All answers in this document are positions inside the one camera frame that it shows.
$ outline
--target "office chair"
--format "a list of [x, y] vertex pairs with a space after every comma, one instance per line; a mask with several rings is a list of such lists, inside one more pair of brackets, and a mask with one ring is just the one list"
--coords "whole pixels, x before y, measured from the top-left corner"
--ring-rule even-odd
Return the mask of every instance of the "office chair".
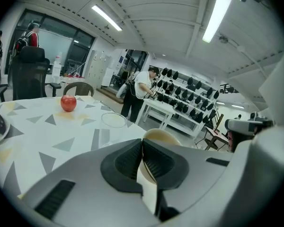
[[[13, 100], [46, 97], [45, 77], [49, 60], [45, 58], [44, 49], [25, 46], [18, 56], [15, 56], [10, 66], [9, 79], [12, 81]], [[61, 88], [57, 83], [50, 83], [53, 96], [56, 89]]]
[[67, 85], [63, 91], [63, 95], [66, 95], [67, 91], [71, 88], [76, 87], [76, 93], [75, 95], [79, 96], [87, 96], [89, 92], [91, 92], [90, 96], [94, 95], [94, 89], [90, 84], [87, 84], [85, 82], [73, 82]]

